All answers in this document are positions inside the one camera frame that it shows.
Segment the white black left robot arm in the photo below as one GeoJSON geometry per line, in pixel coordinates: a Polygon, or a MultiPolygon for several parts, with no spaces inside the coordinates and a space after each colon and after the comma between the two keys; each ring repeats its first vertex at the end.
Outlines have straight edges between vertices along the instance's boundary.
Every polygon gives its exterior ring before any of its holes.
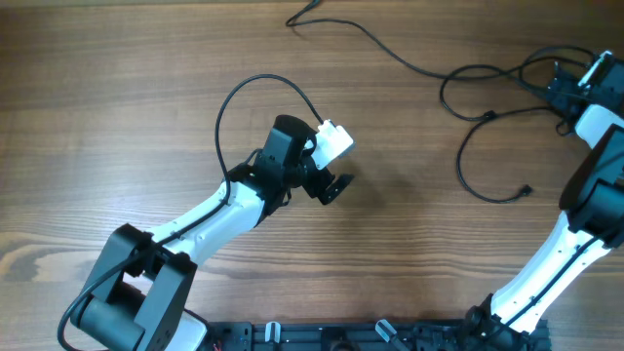
{"type": "Polygon", "coordinates": [[[197,269],[285,206],[294,188],[332,202],[353,177],[334,176],[328,166],[354,145],[330,120],[312,129],[277,116],[264,146],[200,205],[146,231],[115,229],[60,325],[72,324],[108,350],[218,349],[208,322],[185,307],[197,269]]]}

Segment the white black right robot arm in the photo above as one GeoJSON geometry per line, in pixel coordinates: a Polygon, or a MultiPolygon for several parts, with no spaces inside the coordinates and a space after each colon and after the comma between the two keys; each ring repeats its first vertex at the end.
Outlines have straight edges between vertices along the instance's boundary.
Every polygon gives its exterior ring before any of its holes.
{"type": "Polygon", "coordinates": [[[536,350],[541,317],[592,263],[623,243],[623,62],[602,53],[582,78],[559,71],[545,95],[591,151],[567,183],[557,222],[507,285],[467,313],[464,350],[536,350]]]}

